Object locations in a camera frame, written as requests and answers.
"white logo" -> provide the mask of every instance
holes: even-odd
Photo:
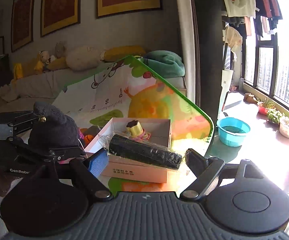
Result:
[[[30,172],[29,171],[20,171],[20,170],[13,170],[13,169],[10,169],[11,172],[17,172],[17,173],[24,173],[24,174],[29,174]]]
[[[147,199],[147,198],[149,198],[149,197],[151,197],[151,196],[150,196],[150,195],[145,195],[145,196],[143,196],[144,199]]]

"open box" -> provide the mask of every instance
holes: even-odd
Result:
[[[112,118],[89,143],[85,151],[95,153],[102,148],[99,138],[103,135],[110,135],[113,131],[126,131],[128,122],[134,118]],[[171,144],[171,121],[169,119],[137,118],[146,132],[151,133],[150,142],[170,147]],[[161,168],[115,155],[108,156],[108,164],[101,173],[103,176],[110,176],[122,179],[132,179],[145,182],[166,183],[168,169]]]

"black object in plastic wrap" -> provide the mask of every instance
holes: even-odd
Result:
[[[109,153],[134,161],[163,168],[179,169],[182,156],[168,150],[155,148],[115,134],[109,144]]]

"white fluffy pillow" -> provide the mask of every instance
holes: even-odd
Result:
[[[68,52],[66,62],[74,71],[96,68],[103,60],[104,53],[104,50],[83,46]]]

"water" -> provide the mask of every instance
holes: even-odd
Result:
[[[222,128],[225,129],[226,131],[232,132],[232,133],[246,133],[241,128],[238,128],[238,127],[235,127],[235,126],[231,126],[231,125],[227,125],[227,126],[224,126]]]

